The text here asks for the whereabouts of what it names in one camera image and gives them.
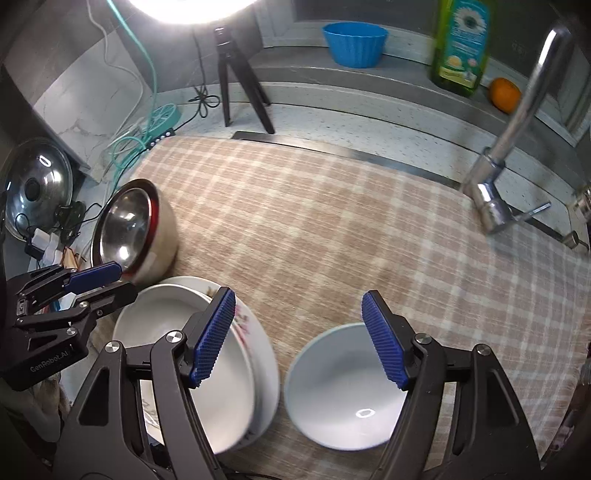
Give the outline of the gloved left hand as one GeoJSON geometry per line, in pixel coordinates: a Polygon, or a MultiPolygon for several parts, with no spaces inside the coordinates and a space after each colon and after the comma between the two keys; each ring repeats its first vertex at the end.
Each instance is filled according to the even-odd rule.
{"type": "Polygon", "coordinates": [[[57,373],[17,392],[2,379],[1,404],[25,419],[42,440],[56,443],[61,436],[62,416],[67,417],[70,411],[70,402],[60,380],[61,374],[57,373]]]}

